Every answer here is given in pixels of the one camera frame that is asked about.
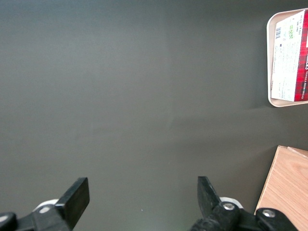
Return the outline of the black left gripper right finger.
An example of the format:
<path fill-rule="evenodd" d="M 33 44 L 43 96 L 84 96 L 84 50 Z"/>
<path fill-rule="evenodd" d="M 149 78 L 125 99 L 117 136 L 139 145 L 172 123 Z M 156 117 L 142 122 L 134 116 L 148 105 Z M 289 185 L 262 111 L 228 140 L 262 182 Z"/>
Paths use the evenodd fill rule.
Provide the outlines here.
<path fill-rule="evenodd" d="M 191 226 L 191 231 L 297 230 L 289 218 L 277 209 L 265 207 L 251 214 L 237 200 L 219 197 L 206 176 L 198 177 L 197 198 L 202 218 Z"/>

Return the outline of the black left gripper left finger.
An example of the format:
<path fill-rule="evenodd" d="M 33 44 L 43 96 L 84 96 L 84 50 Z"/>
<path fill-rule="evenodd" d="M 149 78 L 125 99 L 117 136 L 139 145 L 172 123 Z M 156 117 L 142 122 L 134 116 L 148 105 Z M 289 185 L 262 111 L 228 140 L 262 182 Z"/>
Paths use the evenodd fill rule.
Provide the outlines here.
<path fill-rule="evenodd" d="M 78 178 L 59 198 L 40 203 L 28 215 L 0 214 L 2 231 L 72 231 L 90 202 L 88 178 Z"/>

